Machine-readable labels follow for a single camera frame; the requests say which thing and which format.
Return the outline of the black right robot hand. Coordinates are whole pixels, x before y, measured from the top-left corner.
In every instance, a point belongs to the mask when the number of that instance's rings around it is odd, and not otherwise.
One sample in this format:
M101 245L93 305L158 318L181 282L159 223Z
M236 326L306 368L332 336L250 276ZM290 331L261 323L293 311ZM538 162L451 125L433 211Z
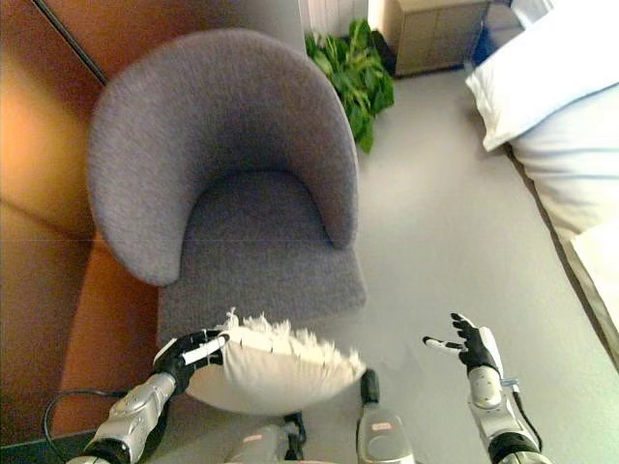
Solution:
M424 336L422 341L426 347L455 355L465 365L470 373L478 367L494 369L500 378L504 376L498 345L492 331L488 327L479 327L463 314L450 314L452 326L455 328L459 341L446 341L431 336Z

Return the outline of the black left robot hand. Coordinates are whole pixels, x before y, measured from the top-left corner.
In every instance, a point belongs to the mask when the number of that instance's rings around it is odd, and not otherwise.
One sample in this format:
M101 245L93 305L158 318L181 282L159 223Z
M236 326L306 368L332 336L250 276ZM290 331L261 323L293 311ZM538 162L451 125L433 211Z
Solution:
M154 358L153 373L171 376L174 393L180 394L198 369L210 363L222 365L222 349L228 341L227 333L205 329L170 339Z

